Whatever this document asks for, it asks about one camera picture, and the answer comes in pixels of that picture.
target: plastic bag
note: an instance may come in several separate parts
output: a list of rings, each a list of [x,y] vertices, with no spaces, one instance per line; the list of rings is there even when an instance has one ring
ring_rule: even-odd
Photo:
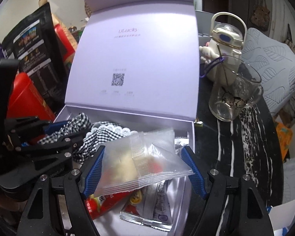
[[[175,153],[173,129],[138,133],[106,143],[101,178],[94,196],[128,192],[192,175]]]
[[[121,210],[120,218],[169,232],[173,222],[167,197],[167,181],[137,190]]]

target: bottle handle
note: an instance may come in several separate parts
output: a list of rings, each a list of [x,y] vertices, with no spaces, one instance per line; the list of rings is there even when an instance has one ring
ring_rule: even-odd
[[[252,107],[256,104],[263,95],[263,87],[261,85],[258,86],[256,91],[254,92],[252,98],[248,101],[248,103],[244,106],[244,108]]]
[[[243,24],[244,29],[245,29],[245,34],[244,34],[244,38],[242,40],[242,44],[244,44],[245,41],[246,41],[246,37],[247,37],[247,26],[246,26],[245,22],[240,17],[238,17],[237,15],[235,15],[233,13],[229,13],[229,12],[218,12],[218,13],[214,14],[213,17],[212,17],[212,19],[211,19],[210,34],[212,35],[215,19],[218,16],[221,16],[221,15],[228,15],[228,16],[234,17],[234,18],[238,19]]]

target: silver foil packet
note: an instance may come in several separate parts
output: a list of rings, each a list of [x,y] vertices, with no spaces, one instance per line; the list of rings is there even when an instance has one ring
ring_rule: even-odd
[[[173,222],[167,197],[167,181],[143,187],[131,195],[120,218],[169,232]]]
[[[184,136],[175,137],[175,151],[176,154],[180,154],[182,148],[189,145],[189,138]]]

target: food in bag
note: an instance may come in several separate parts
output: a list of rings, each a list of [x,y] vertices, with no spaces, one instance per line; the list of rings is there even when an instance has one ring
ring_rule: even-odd
[[[175,153],[173,129],[133,134],[105,143],[101,178],[94,196],[133,191],[176,177],[192,175]]]
[[[120,218],[155,229],[170,231],[173,225],[167,197],[167,181],[139,189],[120,212]]]
[[[68,75],[49,3],[20,21],[4,38],[2,47],[9,58],[21,61],[20,72],[27,73],[52,111],[59,111],[65,103]]]
[[[102,195],[99,197],[94,197],[94,195],[90,195],[90,197],[85,200],[85,206],[90,214],[90,217],[94,220],[105,214],[120,200],[128,197],[131,193],[132,192],[125,192],[113,195]]]

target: gingham fabric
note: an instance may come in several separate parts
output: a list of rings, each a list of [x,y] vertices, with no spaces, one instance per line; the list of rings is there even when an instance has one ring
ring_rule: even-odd
[[[38,141],[38,144],[48,144],[56,142],[60,137],[79,132],[84,129],[91,129],[90,118],[85,113],[80,113],[77,117],[74,117],[66,125],[64,125],[59,131],[52,133]]]
[[[101,125],[112,125],[114,127],[120,126],[108,121],[94,123],[92,125],[91,132],[87,133],[83,145],[79,148],[79,150],[73,151],[72,158],[74,161],[82,164],[88,157],[92,156],[92,154],[96,152],[96,148],[99,145],[126,136],[122,132],[114,132],[113,130],[109,129],[109,127],[101,129]]]

